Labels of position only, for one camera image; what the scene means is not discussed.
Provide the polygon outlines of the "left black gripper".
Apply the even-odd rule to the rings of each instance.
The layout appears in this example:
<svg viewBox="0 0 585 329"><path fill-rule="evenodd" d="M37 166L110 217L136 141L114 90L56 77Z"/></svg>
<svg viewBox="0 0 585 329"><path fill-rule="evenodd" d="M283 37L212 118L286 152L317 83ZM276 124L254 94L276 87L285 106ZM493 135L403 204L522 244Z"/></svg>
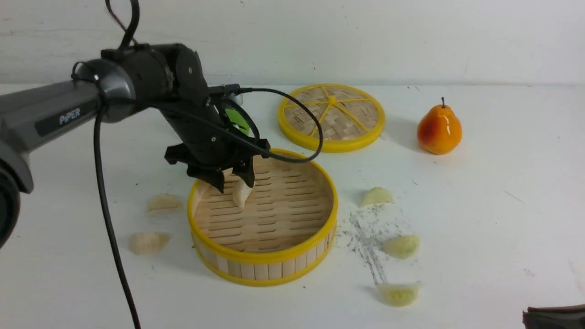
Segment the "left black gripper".
<svg viewBox="0 0 585 329"><path fill-rule="evenodd" d="M195 106L188 101L164 103L164 117L181 139L169 146L165 160L187 164L186 173L224 193L223 171L232 173L253 189L253 156L271 150L267 139L251 138L233 127L214 105Z"/></svg>

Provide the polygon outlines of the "right grey black robot arm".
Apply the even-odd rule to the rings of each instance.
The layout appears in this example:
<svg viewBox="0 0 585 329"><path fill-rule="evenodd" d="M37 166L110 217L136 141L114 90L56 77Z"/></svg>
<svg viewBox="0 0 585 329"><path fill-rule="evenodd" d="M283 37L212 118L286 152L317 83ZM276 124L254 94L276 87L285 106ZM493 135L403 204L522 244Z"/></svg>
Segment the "right grey black robot arm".
<svg viewBox="0 0 585 329"><path fill-rule="evenodd" d="M526 329L583 329L585 305L554 308L527 308L522 313Z"/></svg>

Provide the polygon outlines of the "left grey black robot arm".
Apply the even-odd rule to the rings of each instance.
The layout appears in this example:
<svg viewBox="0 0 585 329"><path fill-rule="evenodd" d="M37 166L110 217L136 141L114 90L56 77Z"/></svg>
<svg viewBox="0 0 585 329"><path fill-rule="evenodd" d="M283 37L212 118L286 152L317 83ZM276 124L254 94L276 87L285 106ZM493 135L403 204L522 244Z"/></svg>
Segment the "left grey black robot arm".
<svg viewBox="0 0 585 329"><path fill-rule="evenodd" d="M148 107L160 110L181 144L165 160L184 163L187 175L224 190L221 172L232 169L254 184L253 157L270 151L258 135L236 129L223 109L239 86L209 87L197 52L179 43L105 49L80 64L71 80L1 96L1 243L16 226L20 195L33 191L28 156L105 111L115 123Z"/></svg>

